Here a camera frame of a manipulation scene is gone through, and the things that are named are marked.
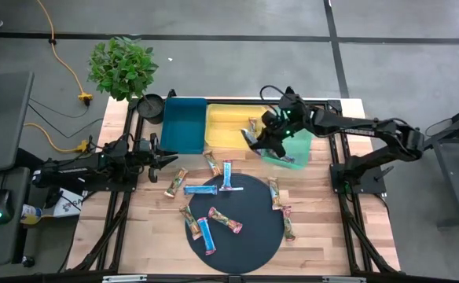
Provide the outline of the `oatmeal raisin granola bar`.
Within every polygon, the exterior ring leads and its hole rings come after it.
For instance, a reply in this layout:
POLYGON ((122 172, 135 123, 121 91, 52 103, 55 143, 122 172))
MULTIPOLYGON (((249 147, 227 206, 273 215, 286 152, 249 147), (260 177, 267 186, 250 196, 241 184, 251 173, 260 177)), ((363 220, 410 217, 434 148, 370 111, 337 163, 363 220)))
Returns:
POLYGON ((293 233, 292 229, 292 221, 290 219, 292 207, 291 206, 283 206, 281 208, 281 212, 283 215, 283 222, 284 222, 284 236, 286 241, 294 241, 296 239, 295 234, 293 233))
POLYGON ((251 150, 255 151, 255 150, 259 149, 257 147, 258 140, 251 132, 249 132, 247 129, 241 129, 241 133, 242 133, 242 136, 243 136, 244 140, 246 141, 248 147, 251 150))
POLYGON ((265 151, 264 154, 262 154, 262 158, 270 162, 279 162, 286 164, 294 164, 296 162, 296 159, 293 156, 284 155, 282 157, 279 157, 273 151, 265 151))
POLYGON ((211 207, 209 209, 208 217, 214 219, 217 222, 220 222, 224 226, 227 226, 232 230, 233 233, 239 233, 243 227, 242 223, 228 218, 223 213, 218 211, 215 207, 211 207))

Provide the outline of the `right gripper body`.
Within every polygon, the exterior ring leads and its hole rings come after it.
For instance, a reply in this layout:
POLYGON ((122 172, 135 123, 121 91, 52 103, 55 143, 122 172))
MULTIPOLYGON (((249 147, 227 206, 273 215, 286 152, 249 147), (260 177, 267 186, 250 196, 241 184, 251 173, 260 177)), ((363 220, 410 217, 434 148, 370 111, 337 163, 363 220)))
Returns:
POLYGON ((288 138, 294 135, 292 124, 282 112, 275 112, 275 108, 263 113, 261 120, 264 128, 261 135, 268 138, 288 138))

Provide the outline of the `black plant pot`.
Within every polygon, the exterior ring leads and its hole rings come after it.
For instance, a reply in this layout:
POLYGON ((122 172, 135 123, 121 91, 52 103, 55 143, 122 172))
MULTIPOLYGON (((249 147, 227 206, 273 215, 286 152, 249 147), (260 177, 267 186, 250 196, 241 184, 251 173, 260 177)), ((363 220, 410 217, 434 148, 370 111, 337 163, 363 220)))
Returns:
POLYGON ((138 114, 151 124, 163 122, 164 100, 157 94, 146 94, 137 105, 138 114))

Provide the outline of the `grey desk panel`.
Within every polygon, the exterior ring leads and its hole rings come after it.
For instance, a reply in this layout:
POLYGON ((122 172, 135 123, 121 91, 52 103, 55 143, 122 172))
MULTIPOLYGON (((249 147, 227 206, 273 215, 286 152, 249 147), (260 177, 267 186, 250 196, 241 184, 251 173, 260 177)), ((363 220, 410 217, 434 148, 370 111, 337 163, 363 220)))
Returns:
POLYGON ((0 171, 16 163, 33 81, 32 72, 0 74, 0 171))

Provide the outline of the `dark blue plastic bin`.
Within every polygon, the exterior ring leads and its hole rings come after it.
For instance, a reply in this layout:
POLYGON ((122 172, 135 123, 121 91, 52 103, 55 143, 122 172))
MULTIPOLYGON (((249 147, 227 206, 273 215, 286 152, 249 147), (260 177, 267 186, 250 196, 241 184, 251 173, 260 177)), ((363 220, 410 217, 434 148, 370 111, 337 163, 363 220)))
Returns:
POLYGON ((171 97, 166 100, 160 146, 179 154, 201 154, 207 100, 204 98, 171 97))

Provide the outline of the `blue red granola bar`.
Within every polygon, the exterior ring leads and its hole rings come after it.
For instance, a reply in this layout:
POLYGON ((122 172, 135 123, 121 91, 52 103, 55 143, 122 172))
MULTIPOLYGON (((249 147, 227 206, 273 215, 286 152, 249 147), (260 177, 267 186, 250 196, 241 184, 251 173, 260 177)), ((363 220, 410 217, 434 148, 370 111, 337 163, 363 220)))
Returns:
POLYGON ((205 255, 212 255, 216 252, 216 247, 215 243, 213 240, 213 237, 211 235, 211 230, 210 226, 208 224, 208 219, 207 217, 201 217, 197 220, 198 226, 200 227, 200 231, 202 233, 202 236, 204 238, 204 244, 205 244, 205 255))
POLYGON ((232 161, 224 160, 223 161, 223 182, 222 182, 221 187, 232 187, 231 175, 232 175, 232 161))
POLYGON ((192 194, 211 194, 216 195, 218 193, 218 188, 216 185, 211 186, 185 186, 184 187, 184 194, 185 195, 192 195, 192 194))

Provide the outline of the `green leafy plant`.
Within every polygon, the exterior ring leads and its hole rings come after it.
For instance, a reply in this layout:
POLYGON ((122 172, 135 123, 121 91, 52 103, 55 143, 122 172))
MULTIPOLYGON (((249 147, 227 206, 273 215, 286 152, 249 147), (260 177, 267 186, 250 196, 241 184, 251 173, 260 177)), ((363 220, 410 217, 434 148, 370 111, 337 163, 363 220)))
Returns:
POLYGON ((154 49, 143 46, 140 39, 114 37, 91 51, 87 78, 97 91, 116 101, 142 98, 159 68, 153 57, 154 49))

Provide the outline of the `black computer mouse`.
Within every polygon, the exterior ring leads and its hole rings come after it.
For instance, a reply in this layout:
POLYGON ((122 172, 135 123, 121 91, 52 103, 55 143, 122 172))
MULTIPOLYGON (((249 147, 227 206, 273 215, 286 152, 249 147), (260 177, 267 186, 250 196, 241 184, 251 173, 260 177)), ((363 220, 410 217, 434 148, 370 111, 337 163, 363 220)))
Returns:
POLYGON ((11 192, 7 189, 0 189, 0 224, 6 224, 14 216, 11 192))

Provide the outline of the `round dark woven placemat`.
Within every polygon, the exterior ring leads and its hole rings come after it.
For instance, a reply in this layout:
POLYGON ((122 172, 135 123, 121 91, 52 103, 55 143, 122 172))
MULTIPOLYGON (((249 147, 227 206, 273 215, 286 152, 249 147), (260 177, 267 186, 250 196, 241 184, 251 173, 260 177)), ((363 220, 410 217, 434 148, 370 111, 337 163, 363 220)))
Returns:
POLYGON ((214 207, 229 219, 240 222, 239 233, 220 222, 209 219, 208 225, 216 251, 206 254, 202 238, 194 240, 187 224, 185 235, 196 256, 211 268, 227 274, 245 274, 270 261, 284 237, 283 215, 272 209, 269 185, 251 175, 231 174, 231 184, 241 191, 216 195, 196 194, 189 202, 195 219, 206 217, 214 207))

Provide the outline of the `silver table bracket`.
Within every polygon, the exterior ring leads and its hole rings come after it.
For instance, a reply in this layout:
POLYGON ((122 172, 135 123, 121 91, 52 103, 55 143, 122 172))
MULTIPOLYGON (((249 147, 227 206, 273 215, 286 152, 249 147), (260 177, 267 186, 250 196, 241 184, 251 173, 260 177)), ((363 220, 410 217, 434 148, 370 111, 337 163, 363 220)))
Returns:
POLYGON ((128 274, 104 276, 101 283, 142 283, 147 282, 146 274, 128 274))
POLYGON ((322 283, 367 283, 364 277, 324 276, 322 283))

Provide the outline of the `white printed box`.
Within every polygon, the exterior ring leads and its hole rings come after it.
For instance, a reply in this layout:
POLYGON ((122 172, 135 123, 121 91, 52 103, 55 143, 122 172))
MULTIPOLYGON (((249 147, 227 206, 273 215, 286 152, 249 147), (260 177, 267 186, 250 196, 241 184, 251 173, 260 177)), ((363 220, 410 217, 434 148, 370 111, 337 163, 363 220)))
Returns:
POLYGON ((79 216, 83 206, 83 196, 59 189, 60 198, 53 206, 53 217, 63 218, 69 216, 79 216))

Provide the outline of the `yellow white bottle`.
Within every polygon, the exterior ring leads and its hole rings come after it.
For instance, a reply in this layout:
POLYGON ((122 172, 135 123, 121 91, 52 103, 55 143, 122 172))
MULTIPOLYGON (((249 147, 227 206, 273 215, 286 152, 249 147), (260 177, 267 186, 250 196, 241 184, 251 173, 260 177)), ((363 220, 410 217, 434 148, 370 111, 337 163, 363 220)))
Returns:
POLYGON ((35 225, 42 217, 42 209, 28 204, 22 207, 20 222, 24 225, 35 225))

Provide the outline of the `green plastic bin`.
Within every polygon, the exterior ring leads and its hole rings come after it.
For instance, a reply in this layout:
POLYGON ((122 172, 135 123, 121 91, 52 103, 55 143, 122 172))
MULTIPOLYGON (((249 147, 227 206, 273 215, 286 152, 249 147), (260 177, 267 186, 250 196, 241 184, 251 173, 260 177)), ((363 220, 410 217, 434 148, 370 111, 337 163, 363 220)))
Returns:
POLYGON ((268 163, 289 169, 303 169, 308 164, 310 159, 310 146, 312 139, 312 133, 308 132, 307 130, 301 130, 294 134, 293 137, 286 138, 282 142, 286 156, 292 158, 294 160, 293 162, 279 160, 275 157, 272 157, 268 153, 265 153, 262 156, 262 159, 268 163))

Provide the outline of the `yellow plastic bin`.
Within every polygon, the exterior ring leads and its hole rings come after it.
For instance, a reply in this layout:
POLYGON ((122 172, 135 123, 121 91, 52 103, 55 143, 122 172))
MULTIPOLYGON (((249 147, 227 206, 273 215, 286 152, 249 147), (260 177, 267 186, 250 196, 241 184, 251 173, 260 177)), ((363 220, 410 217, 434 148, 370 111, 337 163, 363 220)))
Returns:
POLYGON ((268 110, 262 105, 210 104, 207 107, 205 142, 210 147, 248 149, 241 129, 250 129, 250 118, 257 119, 257 130, 263 127, 261 116, 268 110))

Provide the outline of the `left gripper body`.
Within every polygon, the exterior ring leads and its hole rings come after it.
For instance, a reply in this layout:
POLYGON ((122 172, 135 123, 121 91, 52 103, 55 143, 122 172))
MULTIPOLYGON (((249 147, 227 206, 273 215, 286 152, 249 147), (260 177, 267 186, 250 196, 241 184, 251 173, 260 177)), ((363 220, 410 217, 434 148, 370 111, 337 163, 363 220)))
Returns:
POLYGON ((138 157, 139 160, 144 164, 148 165, 151 168, 159 169, 159 148, 157 145, 158 139, 157 138, 150 138, 149 140, 145 140, 142 138, 138 142, 138 157))

